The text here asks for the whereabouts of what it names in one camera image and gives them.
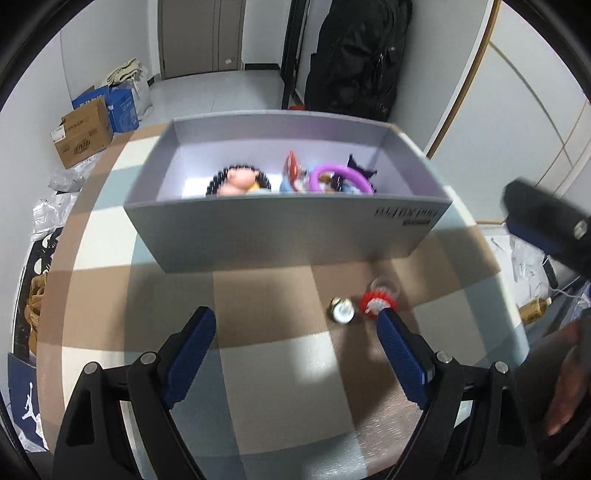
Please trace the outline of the person's right hand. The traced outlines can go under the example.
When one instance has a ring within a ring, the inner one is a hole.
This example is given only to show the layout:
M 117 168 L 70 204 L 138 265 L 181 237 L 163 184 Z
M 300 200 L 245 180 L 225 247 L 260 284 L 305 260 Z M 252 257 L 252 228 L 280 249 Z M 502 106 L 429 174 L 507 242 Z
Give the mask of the person's right hand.
M 545 418 L 545 431 L 548 436 L 558 433 L 572 419 L 584 397 L 584 392 L 590 389 L 590 373 L 582 363 L 582 321 L 583 319 L 579 318 L 561 330 L 570 350 L 562 362 L 554 396 Z

